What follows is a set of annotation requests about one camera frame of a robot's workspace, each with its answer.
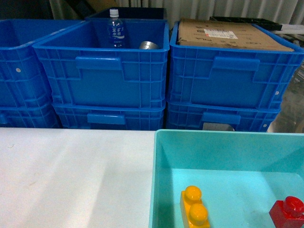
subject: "black tray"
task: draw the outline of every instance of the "black tray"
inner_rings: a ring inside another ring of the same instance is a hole
[[[282,25],[278,23],[260,18],[210,17],[210,20],[235,22],[235,23],[250,23],[250,24],[258,25],[270,31],[281,30],[282,28]]]

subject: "white printed label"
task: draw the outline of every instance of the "white printed label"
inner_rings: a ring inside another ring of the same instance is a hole
[[[204,29],[204,31],[207,37],[237,39],[237,36],[234,35],[233,31],[224,31],[216,29]]]

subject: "white tabletop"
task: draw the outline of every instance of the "white tabletop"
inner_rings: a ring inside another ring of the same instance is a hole
[[[0,128],[0,227],[146,228],[154,132]]]

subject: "plastic bottle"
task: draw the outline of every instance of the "plastic bottle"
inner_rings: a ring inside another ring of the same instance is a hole
[[[110,19],[108,22],[109,41],[114,48],[125,47],[124,24],[119,19],[117,9],[110,9]]]

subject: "orange toy block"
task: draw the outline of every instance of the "orange toy block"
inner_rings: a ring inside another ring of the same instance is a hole
[[[208,211],[201,201],[201,191],[188,186],[180,195],[180,210],[185,228],[210,228]]]

